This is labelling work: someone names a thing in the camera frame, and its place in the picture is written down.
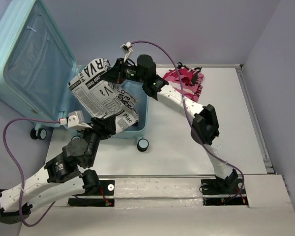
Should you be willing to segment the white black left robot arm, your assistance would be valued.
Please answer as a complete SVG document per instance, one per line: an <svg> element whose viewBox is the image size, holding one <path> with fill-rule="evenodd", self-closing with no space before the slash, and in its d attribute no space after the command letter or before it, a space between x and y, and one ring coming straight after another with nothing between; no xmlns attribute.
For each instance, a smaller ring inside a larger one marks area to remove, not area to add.
<svg viewBox="0 0 295 236"><path fill-rule="evenodd" d="M100 141L116 134L116 117L83 118L70 115L56 124L66 125L81 134L62 148L60 154L28 179L15 187L0 189L0 222L15 224L27 219L37 208L69 195L101 196L105 188L100 183L94 165Z"/></svg>

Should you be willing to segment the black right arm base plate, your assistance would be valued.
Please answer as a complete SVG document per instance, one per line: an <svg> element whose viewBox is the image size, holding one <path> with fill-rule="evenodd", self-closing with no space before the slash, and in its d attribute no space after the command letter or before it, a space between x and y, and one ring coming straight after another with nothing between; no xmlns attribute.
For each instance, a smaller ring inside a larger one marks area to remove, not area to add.
<svg viewBox="0 0 295 236"><path fill-rule="evenodd" d="M242 186L242 179L237 179L228 189L217 186L217 179L207 178L201 180L199 191L203 196L204 206L248 206L245 188L240 194L238 191Z"/></svg>

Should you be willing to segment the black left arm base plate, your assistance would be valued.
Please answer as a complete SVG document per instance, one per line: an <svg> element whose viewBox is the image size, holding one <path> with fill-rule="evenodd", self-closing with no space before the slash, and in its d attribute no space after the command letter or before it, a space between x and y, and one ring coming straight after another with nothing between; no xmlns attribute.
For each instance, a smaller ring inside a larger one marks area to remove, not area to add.
<svg viewBox="0 0 295 236"><path fill-rule="evenodd" d="M84 193L70 196L67 204L71 207L114 207L115 180L100 179L101 190L96 193Z"/></svg>

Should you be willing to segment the newspaper print garment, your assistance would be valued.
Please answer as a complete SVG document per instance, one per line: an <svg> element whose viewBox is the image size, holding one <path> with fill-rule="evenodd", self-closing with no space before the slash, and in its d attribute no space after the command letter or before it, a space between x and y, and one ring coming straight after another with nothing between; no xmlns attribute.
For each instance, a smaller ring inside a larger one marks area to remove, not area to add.
<svg viewBox="0 0 295 236"><path fill-rule="evenodd" d="M109 67L107 59L92 60L68 83L68 88L91 117L115 116L118 134L138 122L138 100L120 85L100 79Z"/></svg>

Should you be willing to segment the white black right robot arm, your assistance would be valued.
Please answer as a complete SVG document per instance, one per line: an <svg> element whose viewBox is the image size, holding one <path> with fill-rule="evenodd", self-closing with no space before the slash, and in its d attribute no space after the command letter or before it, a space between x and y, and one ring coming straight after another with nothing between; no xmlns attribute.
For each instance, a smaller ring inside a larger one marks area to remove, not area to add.
<svg viewBox="0 0 295 236"><path fill-rule="evenodd" d="M219 123L212 105L202 106L179 93L157 74L156 64L149 55L140 55L136 65L129 65L123 58L119 58L100 79L113 84L121 84L125 80L142 83L147 96L184 115L191 124L192 139L206 150L214 169L215 179L208 184L207 189L222 194L234 188L237 171L212 148L213 140L219 136Z"/></svg>

